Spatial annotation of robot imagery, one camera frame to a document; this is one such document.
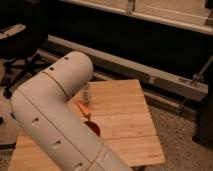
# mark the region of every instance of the wooden table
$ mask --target wooden table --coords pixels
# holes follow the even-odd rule
[[[91,82],[91,120],[101,129],[101,138],[129,166],[164,163],[157,133],[143,91],[137,80]],[[75,100],[68,106],[82,120]],[[23,131],[12,156],[10,171],[59,170]]]

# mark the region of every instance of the office chair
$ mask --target office chair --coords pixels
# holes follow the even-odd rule
[[[5,0],[0,2],[0,58],[6,60],[3,64],[5,75],[0,86],[6,86],[4,96],[9,98],[14,86],[27,73],[35,75],[35,69],[45,68],[49,63],[41,63],[37,48],[46,41],[47,33],[29,18],[25,2],[22,0]],[[12,69],[21,69],[20,73],[10,81],[8,74]]]

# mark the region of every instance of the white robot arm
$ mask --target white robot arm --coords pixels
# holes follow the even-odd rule
[[[62,170],[131,171],[66,105],[92,75],[89,58],[71,52],[14,92],[13,114]]]

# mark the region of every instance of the chair base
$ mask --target chair base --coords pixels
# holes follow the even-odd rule
[[[10,91],[10,88],[14,86],[19,80],[21,80],[27,73],[30,73],[32,76],[36,74],[36,69],[43,69],[50,65],[50,63],[42,63],[42,64],[36,64],[37,61],[41,61],[41,57],[39,54],[35,54],[31,60],[25,59],[24,65],[13,65],[14,62],[17,60],[13,60],[10,62],[5,62],[5,76],[2,79],[0,86],[6,86],[4,91],[4,96],[6,98],[10,98],[12,96],[12,93]],[[10,81],[10,78],[7,77],[7,74],[12,71],[12,69],[21,69],[21,72]]]

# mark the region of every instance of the clear bottle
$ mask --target clear bottle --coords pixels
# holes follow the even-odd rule
[[[91,105],[92,99],[92,93],[90,84],[87,83],[82,89],[81,89],[81,100],[84,105],[89,106]]]

